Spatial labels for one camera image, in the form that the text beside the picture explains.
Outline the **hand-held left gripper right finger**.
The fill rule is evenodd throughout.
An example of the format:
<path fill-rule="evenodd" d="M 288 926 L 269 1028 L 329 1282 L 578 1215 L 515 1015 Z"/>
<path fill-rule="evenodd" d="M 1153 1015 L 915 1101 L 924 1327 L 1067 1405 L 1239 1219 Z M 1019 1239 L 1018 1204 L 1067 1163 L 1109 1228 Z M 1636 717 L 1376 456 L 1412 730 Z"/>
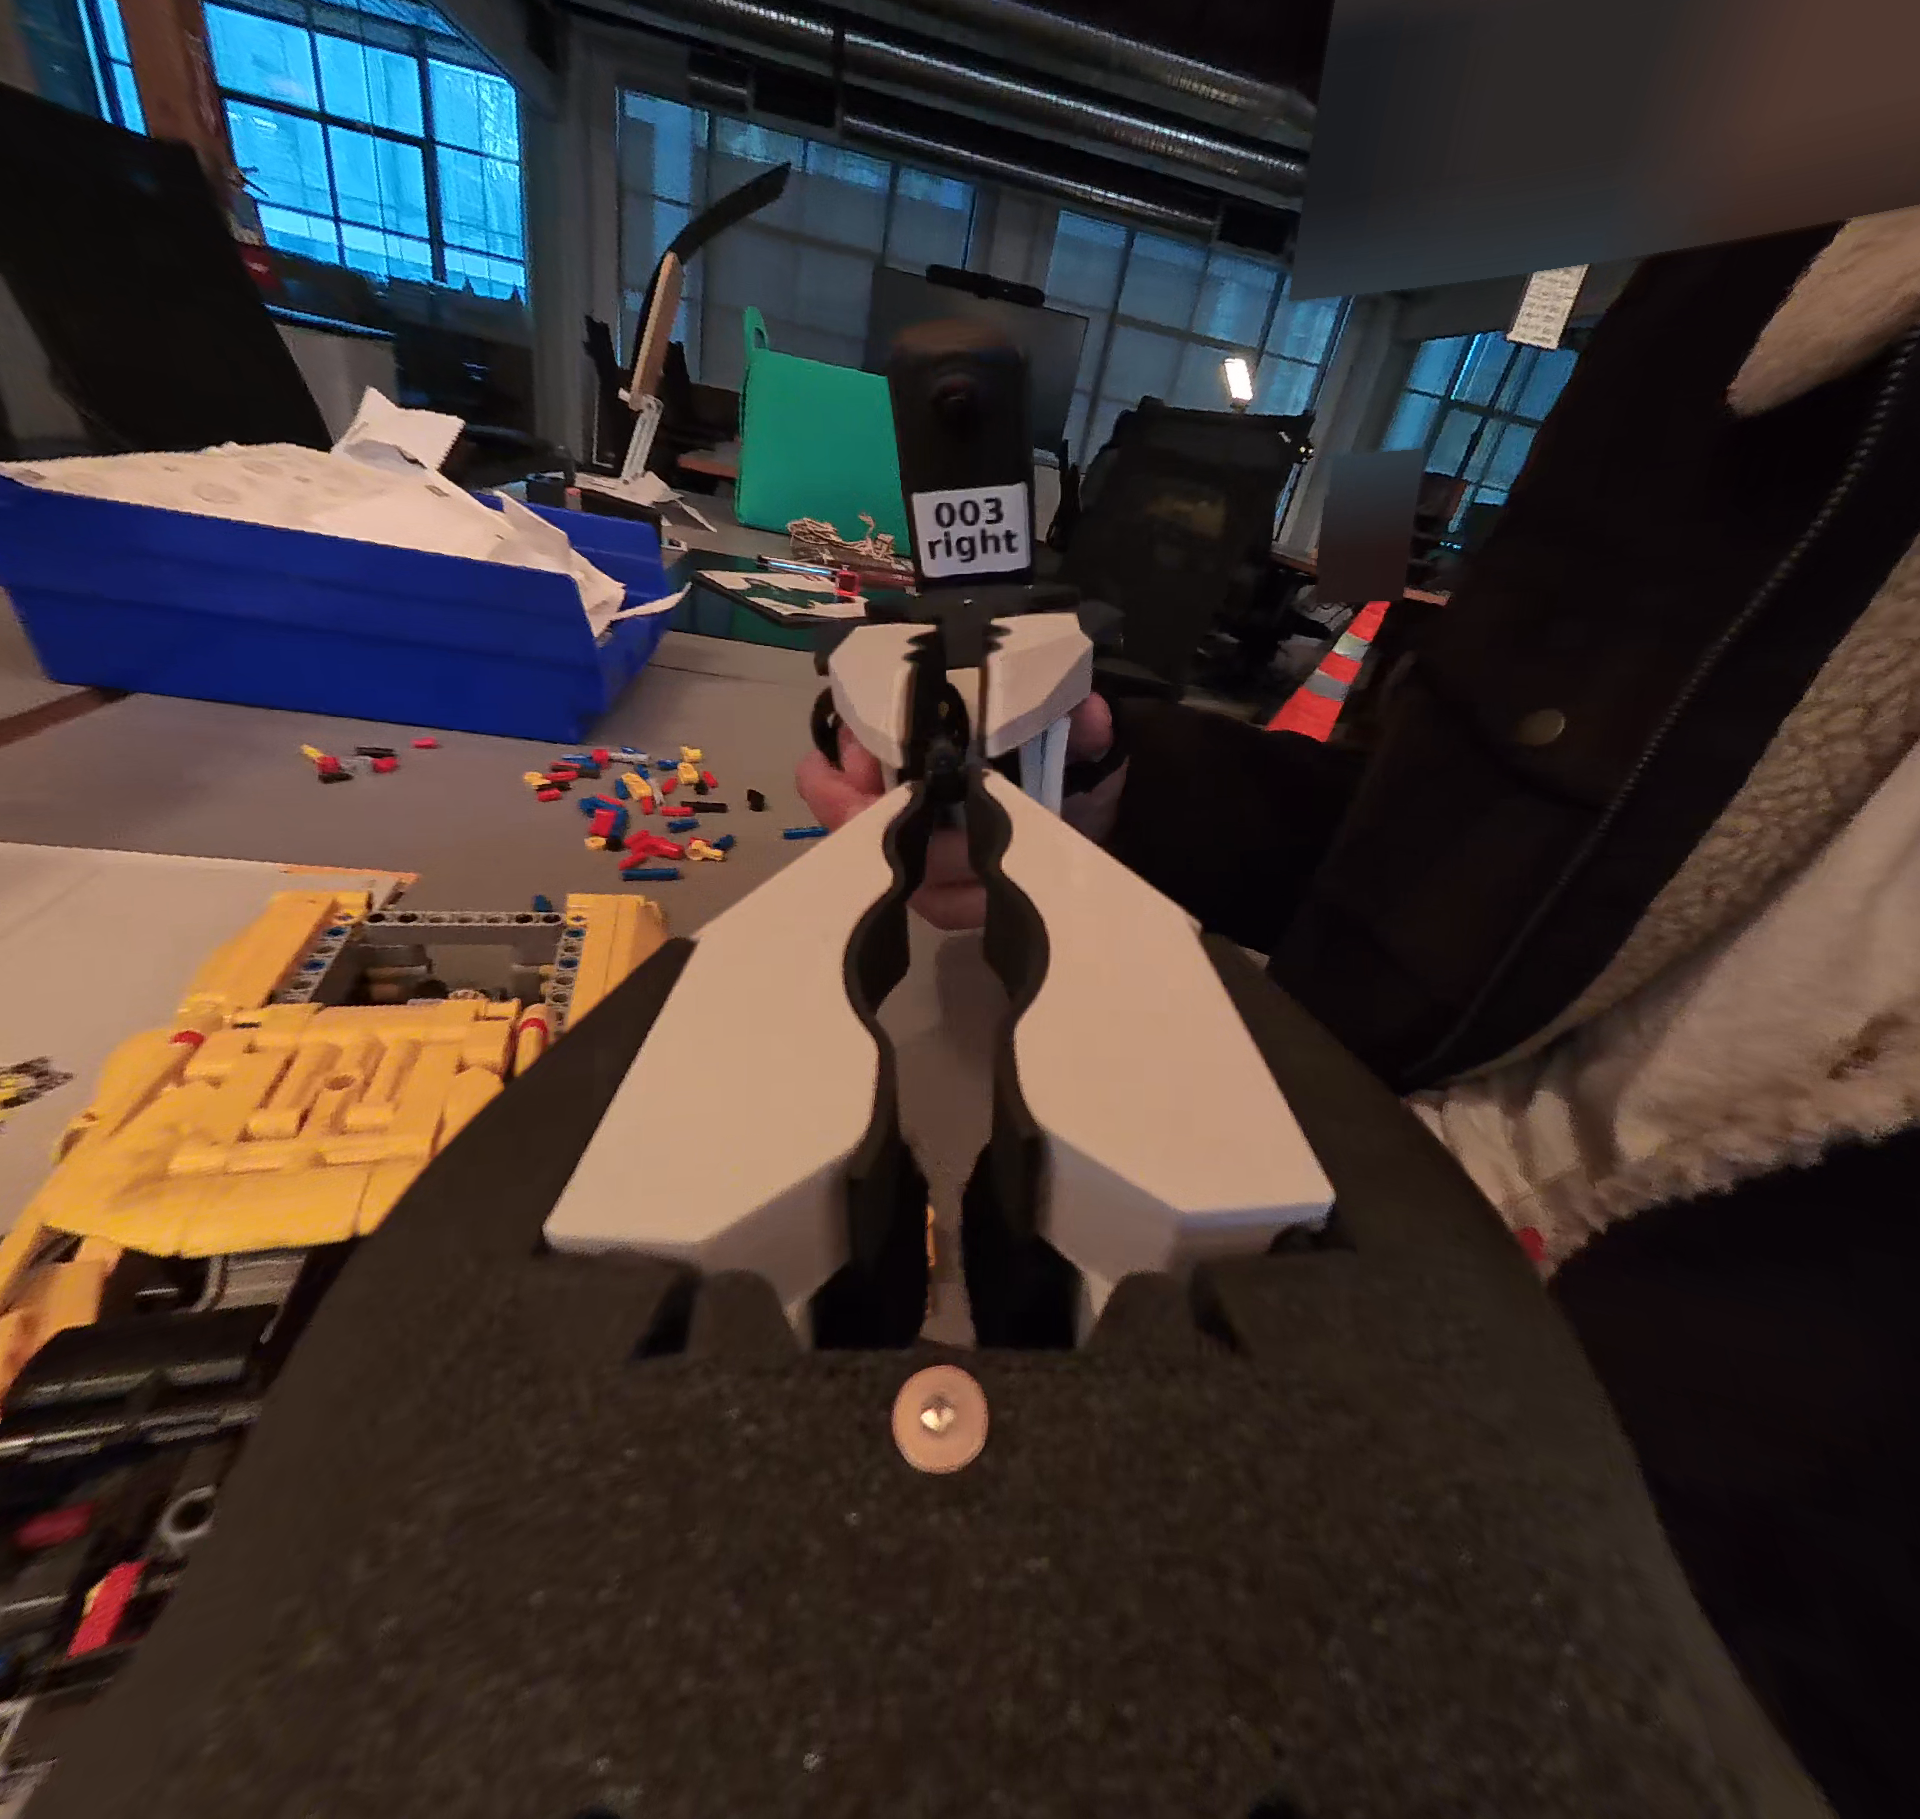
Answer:
<path fill-rule="evenodd" d="M 1125 1278 L 1317 1239 L 1334 1181 L 1198 920 L 999 774 L 970 778 L 970 863 L 1005 992 L 974 1347 L 1078 1347 Z"/>

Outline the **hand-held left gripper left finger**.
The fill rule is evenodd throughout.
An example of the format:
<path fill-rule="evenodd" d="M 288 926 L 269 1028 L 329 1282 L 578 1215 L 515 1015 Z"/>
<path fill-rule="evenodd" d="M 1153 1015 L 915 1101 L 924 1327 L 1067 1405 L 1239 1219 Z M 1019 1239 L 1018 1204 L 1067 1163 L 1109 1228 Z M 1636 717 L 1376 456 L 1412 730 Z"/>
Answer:
<path fill-rule="evenodd" d="M 890 788 L 679 950 L 548 1252 L 759 1278 L 814 1347 L 922 1339 L 922 1166 L 882 1024 L 915 818 L 922 788 Z"/>

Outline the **pile of coloured brick pins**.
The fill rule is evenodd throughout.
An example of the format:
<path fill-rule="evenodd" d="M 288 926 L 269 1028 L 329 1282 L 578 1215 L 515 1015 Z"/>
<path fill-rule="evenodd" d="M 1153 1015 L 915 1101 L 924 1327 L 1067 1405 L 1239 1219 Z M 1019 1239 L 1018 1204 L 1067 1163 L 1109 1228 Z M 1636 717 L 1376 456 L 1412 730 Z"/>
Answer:
<path fill-rule="evenodd" d="M 515 788 L 626 882 L 742 870 L 759 850 L 798 857 L 828 837 L 826 823 L 780 818 L 762 788 L 723 784 L 701 751 L 563 751 L 517 770 Z"/>

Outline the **yellow brick car model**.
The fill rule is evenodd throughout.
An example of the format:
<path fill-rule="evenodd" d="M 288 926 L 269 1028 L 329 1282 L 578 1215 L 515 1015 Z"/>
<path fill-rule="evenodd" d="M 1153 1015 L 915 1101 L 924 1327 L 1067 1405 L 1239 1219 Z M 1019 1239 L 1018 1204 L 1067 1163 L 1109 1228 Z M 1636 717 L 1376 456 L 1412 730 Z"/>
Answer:
<path fill-rule="evenodd" d="M 355 1239 L 662 940 L 642 894 L 293 888 L 106 1057 L 6 1235 L 6 1740 L 122 1675 Z"/>

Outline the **building instruction booklet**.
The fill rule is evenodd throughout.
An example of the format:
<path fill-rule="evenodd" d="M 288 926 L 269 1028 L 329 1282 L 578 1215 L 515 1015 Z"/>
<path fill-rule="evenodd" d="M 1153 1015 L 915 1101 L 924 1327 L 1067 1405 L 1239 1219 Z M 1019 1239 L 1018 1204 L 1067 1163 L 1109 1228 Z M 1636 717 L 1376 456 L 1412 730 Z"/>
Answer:
<path fill-rule="evenodd" d="M 0 850 L 0 1228 L 31 1204 L 106 1057 L 171 1019 L 193 976 L 276 894 L 372 894 L 420 876 L 140 850 Z"/>

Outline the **grey desk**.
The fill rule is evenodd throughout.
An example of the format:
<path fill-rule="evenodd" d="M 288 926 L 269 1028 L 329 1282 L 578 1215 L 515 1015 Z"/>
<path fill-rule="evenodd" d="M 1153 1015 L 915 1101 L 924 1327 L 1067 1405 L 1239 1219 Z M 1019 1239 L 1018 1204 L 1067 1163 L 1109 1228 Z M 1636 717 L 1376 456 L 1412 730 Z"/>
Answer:
<path fill-rule="evenodd" d="M 515 917 L 566 894 L 662 906 L 660 956 L 430 1163 L 395 1213 L 355 1239 L 260 1401 L 282 1433 L 414 1422 L 430 1436 L 434 1422 L 471 1422 L 489 1396 L 496 1417 L 584 1417 L 597 1382 L 612 1414 L 642 1417 L 642 1390 L 612 1390 L 612 1374 L 679 1359 L 701 1339 L 701 1299 L 719 1278 L 649 1257 L 560 1257 L 544 1219 L 626 1083 L 679 976 L 679 950 L 795 857 L 759 850 L 742 870 L 626 882 L 566 843 L 566 823 L 548 823 L 517 798 L 515 778 L 527 770 L 533 737 L 379 725 L 394 730 L 394 751 L 420 735 L 437 735 L 443 751 L 404 760 L 386 778 L 318 784 L 303 760 L 303 717 L 282 711 L 122 701 L 69 730 L 99 730 L 111 744 L 69 760 L 66 730 L 52 730 L 6 760 L 52 760 L 46 778 L 60 778 L 60 798 L 69 798 L 58 798 L 60 829 L 69 813 L 99 813 L 122 837 L 163 834 L 140 853 L 395 870 L 420 882 L 386 912 L 420 917 Z M 772 1359 L 826 1351 L 759 1278 L 753 1286 L 759 1323 L 780 1334 Z"/>

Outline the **person's right hand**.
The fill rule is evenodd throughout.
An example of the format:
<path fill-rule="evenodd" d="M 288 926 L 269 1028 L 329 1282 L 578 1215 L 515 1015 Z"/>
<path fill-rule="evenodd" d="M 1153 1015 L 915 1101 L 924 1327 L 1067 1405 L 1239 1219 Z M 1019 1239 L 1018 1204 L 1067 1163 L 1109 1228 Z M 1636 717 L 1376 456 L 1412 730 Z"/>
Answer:
<path fill-rule="evenodd" d="M 1091 837 L 1108 843 L 1118 829 L 1121 788 L 1125 788 L 1125 753 L 1118 751 L 1118 716 L 1108 701 L 1086 701 L 1070 711 L 1070 737 L 1067 737 L 1067 778 L 1079 788 L 1067 788 L 1061 818 Z M 809 751 L 798 760 L 798 798 L 826 823 L 842 829 L 854 813 L 867 813 L 877 798 L 896 788 L 883 766 L 842 730 L 842 751 Z M 942 823 L 924 843 L 924 876 L 911 912 L 937 930 L 978 930 L 986 926 L 986 882 L 970 870 L 970 837 L 963 823 Z"/>

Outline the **small coloured brick model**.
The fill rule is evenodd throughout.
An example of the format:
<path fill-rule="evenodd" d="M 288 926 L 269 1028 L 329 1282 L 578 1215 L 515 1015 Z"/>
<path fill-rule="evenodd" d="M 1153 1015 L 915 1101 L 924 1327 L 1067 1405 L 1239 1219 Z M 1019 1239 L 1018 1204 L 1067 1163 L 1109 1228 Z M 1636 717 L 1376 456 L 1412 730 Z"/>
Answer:
<path fill-rule="evenodd" d="M 867 531 L 844 537 L 826 516 L 788 516 L 788 527 L 784 527 L 788 556 L 822 563 L 828 573 L 867 573 L 867 580 L 911 583 L 915 580 L 911 554 L 901 554 L 901 542 L 890 531 L 882 531 L 870 515 L 861 516 L 861 527 Z"/>

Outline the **green board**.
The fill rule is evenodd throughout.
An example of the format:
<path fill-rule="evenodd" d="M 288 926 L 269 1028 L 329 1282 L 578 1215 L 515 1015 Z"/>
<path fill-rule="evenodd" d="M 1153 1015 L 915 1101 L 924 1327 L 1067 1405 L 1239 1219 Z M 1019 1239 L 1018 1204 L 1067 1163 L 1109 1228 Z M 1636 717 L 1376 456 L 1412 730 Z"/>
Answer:
<path fill-rule="evenodd" d="M 911 549 L 890 382 L 780 354 L 753 306 L 742 310 L 733 516 L 759 531 L 814 516 L 844 542 Z"/>

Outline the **black mesh office chair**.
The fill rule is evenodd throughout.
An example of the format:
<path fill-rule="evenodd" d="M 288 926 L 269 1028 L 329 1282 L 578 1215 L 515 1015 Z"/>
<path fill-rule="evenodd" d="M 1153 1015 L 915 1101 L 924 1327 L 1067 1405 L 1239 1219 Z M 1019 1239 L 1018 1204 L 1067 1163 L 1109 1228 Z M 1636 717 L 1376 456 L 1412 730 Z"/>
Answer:
<path fill-rule="evenodd" d="M 1118 610 L 1118 660 L 1187 690 L 1276 549 L 1276 515 L 1313 463 L 1313 410 L 1203 410 L 1139 398 L 1091 456 L 1061 580 Z"/>

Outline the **large glass partition window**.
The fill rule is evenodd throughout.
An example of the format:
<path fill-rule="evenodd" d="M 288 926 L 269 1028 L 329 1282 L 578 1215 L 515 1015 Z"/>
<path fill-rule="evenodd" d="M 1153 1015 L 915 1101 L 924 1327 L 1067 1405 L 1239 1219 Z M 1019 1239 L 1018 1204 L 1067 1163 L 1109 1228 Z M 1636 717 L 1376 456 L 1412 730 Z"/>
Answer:
<path fill-rule="evenodd" d="M 682 223 L 771 164 L 784 198 L 682 277 L 679 340 L 710 388 L 737 388 L 742 310 L 780 354 L 861 365 L 882 271 L 974 265 L 1086 317 L 1067 435 L 1091 456 L 1139 398 L 1225 408 L 1225 359 L 1258 410 L 1313 410 L 1354 334 L 1354 304 L 1299 304 L 1276 260 L 638 89 L 618 96 L 626 334 Z"/>

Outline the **black pipe bundle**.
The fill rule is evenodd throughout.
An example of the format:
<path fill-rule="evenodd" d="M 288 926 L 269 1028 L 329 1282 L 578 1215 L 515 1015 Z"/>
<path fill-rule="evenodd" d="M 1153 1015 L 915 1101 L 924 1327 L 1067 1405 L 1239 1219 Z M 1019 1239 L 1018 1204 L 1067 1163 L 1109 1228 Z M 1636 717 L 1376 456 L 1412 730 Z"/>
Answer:
<path fill-rule="evenodd" d="M 788 71 L 1139 164 L 1250 207 L 1304 207 L 1313 100 L 1040 0 L 560 0 Z"/>

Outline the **small red black brick cluster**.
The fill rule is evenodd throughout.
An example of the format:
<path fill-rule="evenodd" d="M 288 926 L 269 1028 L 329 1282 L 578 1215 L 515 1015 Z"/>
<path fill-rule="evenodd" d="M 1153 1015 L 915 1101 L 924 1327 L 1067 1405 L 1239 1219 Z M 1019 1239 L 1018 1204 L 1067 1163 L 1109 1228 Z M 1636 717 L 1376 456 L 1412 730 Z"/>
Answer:
<path fill-rule="evenodd" d="M 303 744 L 303 760 L 318 774 L 318 784 L 355 784 L 355 778 L 386 778 L 386 774 L 404 770 L 404 760 L 434 753 L 434 751 L 443 751 L 443 737 L 437 735 L 420 735 L 404 751 L 394 751 L 394 744 L 355 744 L 345 753 L 332 753 L 321 744 Z"/>

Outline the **brown wooden strip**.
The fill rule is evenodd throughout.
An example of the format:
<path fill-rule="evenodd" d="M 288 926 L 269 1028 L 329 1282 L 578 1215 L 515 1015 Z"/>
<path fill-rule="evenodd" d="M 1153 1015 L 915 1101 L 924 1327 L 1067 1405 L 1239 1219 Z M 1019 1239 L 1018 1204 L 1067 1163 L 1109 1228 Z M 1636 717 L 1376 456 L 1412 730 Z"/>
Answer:
<path fill-rule="evenodd" d="M 60 701 L 41 701 L 31 711 L 17 711 L 0 717 L 0 751 L 20 744 L 20 737 L 34 737 L 58 725 L 77 725 L 84 716 L 99 716 L 111 704 L 130 701 L 125 690 L 69 690 Z"/>

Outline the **brown wooden post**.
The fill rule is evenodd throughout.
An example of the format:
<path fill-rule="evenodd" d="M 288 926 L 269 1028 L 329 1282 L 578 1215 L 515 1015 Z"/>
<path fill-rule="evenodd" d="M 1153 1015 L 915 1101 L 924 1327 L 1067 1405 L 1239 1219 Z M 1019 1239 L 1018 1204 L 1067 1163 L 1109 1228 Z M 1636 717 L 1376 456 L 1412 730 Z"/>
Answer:
<path fill-rule="evenodd" d="M 232 155 L 226 100 L 211 63 L 199 0 L 116 0 L 130 38 L 130 71 L 144 136 L 181 140 L 206 164 L 238 249 L 260 292 L 276 292 L 259 203 Z"/>

